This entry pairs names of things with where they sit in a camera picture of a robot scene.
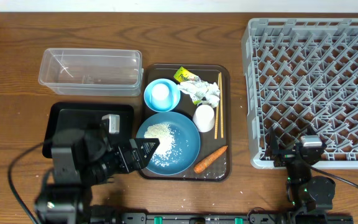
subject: green connector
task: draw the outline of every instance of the green connector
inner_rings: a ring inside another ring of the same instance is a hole
[[[242,220],[242,218],[235,218],[234,219],[234,224],[243,224],[243,220]]]
[[[154,217],[154,224],[162,224],[162,217]]]

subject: white wall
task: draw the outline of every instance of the white wall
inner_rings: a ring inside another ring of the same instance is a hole
[[[358,0],[0,0],[0,12],[358,12]]]

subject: clear plastic container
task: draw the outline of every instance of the clear plastic container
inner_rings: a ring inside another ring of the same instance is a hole
[[[138,50],[47,49],[38,81],[59,95],[139,96],[142,76]]]

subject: black tray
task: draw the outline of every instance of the black tray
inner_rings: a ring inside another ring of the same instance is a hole
[[[223,181],[226,179],[231,171],[231,122],[230,122],[230,76],[229,72],[220,65],[178,65],[178,64],[155,64],[147,69],[147,74],[144,77],[144,88],[153,80],[158,78],[167,78],[178,83],[173,75],[183,66],[195,75],[199,76],[202,80],[209,83],[218,83],[219,72],[222,73],[222,87],[223,87],[223,115],[224,115],[224,138],[221,138],[220,128],[220,109],[218,121],[218,139],[214,139],[215,127],[207,133],[200,133],[201,148],[200,153],[194,164],[187,170],[175,175],[159,175],[155,174],[148,169],[139,171],[140,175],[146,179],[164,179],[164,180],[199,180],[199,181]],[[196,105],[193,104],[189,95],[181,93],[180,102],[173,110],[174,112],[181,113],[188,118],[192,118],[196,111]],[[156,112],[150,110],[145,103],[142,107],[142,121],[154,115]],[[222,146],[228,145],[226,153],[219,159],[214,161],[204,172],[196,174],[193,171],[194,166],[210,155],[215,150]]]
[[[61,130],[68,128],[85,129],[89,124],[99,124],[106,114],[117,114],[120,116],[119,134],[114,135],[111,144],[117,143],[120,139],[132,138],[132,123],[134,120],[134,109],[129,105],[107,105],[100,103],[55,103],[49,114],[45,140]],[[51,158],[51,144],[42,148],[42,154]]]

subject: small blue cup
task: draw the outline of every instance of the small blue cup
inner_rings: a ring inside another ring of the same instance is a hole
[[[153,111],[171,111],[180,101],[180,90],[173,81],[160,78],[147,85],[144,91],[144,101]]]

